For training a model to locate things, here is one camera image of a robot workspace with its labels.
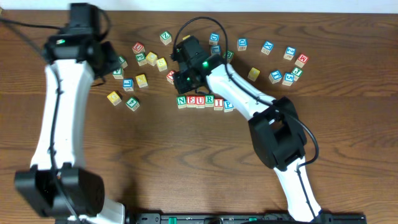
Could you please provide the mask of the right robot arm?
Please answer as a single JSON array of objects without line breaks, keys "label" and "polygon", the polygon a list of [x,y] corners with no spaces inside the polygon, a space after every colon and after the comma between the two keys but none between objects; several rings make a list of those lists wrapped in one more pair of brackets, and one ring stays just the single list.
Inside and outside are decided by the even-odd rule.
[{"label": "right robot arm", "polygon": [[204,86],[230,102],[248,121],[255,153],[275,171],[290,216],[298,222],[316,220],[322,209],[308,180],[304,149],[313,134],[299,120],[294,104],[259,91],[225,58],[208,54],[194,36],[174,43],[171,59],[179,65],[174,74],[177,91],[182,94]]}]

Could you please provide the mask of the green R block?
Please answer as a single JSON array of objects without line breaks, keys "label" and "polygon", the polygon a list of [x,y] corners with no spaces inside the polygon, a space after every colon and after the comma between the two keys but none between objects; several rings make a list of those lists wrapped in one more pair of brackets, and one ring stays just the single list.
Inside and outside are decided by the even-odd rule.
[{"label": "green R block", "polygon": [[205,95],[205,107],[212,108],[214,107],[215,96],[214,95]]}]

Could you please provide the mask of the red I block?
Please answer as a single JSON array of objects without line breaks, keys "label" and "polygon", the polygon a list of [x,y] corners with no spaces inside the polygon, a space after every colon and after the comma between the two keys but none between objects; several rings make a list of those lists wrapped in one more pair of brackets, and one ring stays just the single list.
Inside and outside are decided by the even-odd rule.
[{"label": "red I block", "polygon": [[222,98],[215,98],[213,109],[217,111],[222,111],[224,108],[224,100]]}]

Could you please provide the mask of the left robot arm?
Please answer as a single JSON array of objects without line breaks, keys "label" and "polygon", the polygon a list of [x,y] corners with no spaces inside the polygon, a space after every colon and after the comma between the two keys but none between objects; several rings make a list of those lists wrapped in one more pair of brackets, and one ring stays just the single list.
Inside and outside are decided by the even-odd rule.
[{"label": "left robot arm", "polygon": [[120,68],[100,22],[106,13],[88,3],[70,6],[69,23],[48,38],[46,96],[39,142],[17,191],[41,217],[57,223],[124,223],[126,209],[105,195],[102,178],[85,169],[83,127],[90,88]]}]

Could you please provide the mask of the green N block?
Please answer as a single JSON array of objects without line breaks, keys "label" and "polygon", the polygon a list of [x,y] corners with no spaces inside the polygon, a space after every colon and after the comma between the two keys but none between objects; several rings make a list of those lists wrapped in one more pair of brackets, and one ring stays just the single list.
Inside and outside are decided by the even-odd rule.
[{"label": "green N block", "polygon": [[186,96],[178,96],[176,97],[177,100],[177,107],[178,109],[186,108],[187,107],[187,98]]}]

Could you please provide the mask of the red E block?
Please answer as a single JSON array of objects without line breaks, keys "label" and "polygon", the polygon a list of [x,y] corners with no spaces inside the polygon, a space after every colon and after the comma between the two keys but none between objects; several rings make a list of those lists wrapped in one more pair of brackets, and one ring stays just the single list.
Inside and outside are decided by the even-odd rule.
[{"label": "red E block", "polygon": [[187,107],[188,108],[196,108],[196,96],[187,96]]}]

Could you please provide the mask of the blue P block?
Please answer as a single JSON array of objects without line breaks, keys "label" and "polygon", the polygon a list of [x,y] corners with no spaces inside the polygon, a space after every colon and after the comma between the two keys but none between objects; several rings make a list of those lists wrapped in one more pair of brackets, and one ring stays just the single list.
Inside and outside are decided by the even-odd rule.
[{"label": "blue P block", "polygon": [[233,104],[230,101],[228,101],[228,100],[224,100],[223,101],[223,111],[225,113],[227,113],[227,112],[231,112],[233,110],[234,110]]}]

